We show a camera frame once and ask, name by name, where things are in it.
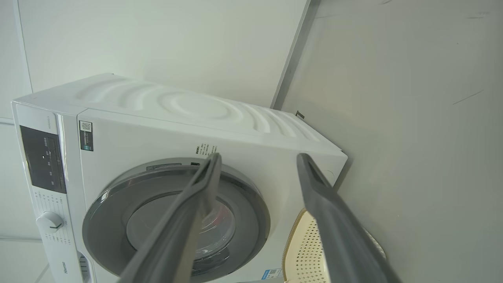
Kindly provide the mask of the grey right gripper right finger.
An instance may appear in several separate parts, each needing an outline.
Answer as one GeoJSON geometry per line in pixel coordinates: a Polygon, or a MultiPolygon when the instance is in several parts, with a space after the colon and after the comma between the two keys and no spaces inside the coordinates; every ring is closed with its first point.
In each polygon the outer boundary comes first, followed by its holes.
{"type": "Polygon", "coordinates": [[[399,283],[391,265],[311,156],[298,154],[297,170],[305,208],[318,224],[331,281],[399,283]]]}

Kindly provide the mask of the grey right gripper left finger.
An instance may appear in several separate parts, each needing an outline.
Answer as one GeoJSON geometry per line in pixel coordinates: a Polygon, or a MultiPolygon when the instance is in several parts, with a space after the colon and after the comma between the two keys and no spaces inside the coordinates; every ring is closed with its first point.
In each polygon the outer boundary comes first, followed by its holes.
{"type": "Polygon", "coordinates": [[[216,204],[222,157],[213,153],[160,219],[120,283],[188,283],[202,220],[216,204]]]}

